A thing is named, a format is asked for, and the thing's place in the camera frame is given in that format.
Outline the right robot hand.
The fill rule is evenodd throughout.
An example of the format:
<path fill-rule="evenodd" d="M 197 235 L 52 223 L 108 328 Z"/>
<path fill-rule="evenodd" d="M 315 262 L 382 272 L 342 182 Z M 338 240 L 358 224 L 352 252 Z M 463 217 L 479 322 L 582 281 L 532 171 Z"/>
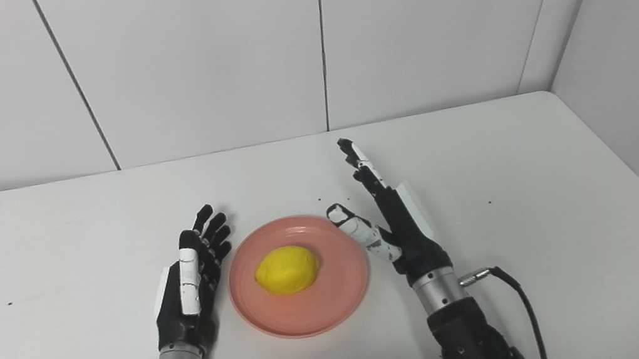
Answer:
<path fill-rule="evenodd" d="M 327 219 L 365 250 L 391 262 L 411 286 L 437 269 L 451 268 L 449 254 L 434 240 L 405 184 L 391 187 L 354 141 L 337 142 L 346 163 L 355 169 L 353 178 L 370 193 L 388 226 L 371 223 L 340 203 L 327 208 Z"/>

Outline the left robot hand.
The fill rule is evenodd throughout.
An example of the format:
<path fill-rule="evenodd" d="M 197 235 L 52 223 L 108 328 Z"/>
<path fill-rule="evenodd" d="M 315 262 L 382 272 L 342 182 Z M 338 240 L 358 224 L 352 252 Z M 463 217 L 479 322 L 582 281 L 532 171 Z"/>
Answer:
<path fill-rule="evenodd" d="M 189 345 L 205 355 L 216 339 L 214 302 L 231 228 L 226 214 L 209 204 L 195 216 L 193 227 L 180 233 L 178 261 L 165 269 L 155 320 L 160 350 Z"/>

